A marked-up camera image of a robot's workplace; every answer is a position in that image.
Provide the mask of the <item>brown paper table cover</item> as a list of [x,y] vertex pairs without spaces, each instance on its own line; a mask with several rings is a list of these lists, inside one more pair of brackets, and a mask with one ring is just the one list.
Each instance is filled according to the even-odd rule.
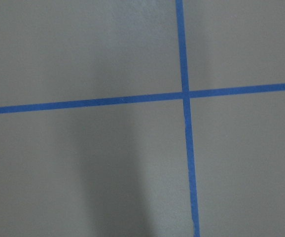
[[0,0],[0,237],[285,237],[285,0]]

